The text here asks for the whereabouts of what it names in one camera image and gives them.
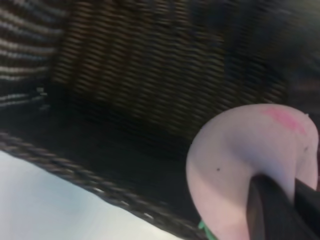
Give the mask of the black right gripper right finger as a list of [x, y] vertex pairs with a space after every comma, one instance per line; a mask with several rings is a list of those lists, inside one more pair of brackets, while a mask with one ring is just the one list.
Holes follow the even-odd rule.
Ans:
[[308, 228], [320, 239], [320, 192], [295, 180], [294, 207]]

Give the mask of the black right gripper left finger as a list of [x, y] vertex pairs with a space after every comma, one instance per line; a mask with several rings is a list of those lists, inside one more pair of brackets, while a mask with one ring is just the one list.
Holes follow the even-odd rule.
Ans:
[[308, 228], [271, 178], [250, 180], [246, 220], [251, 240], [307, 240]]

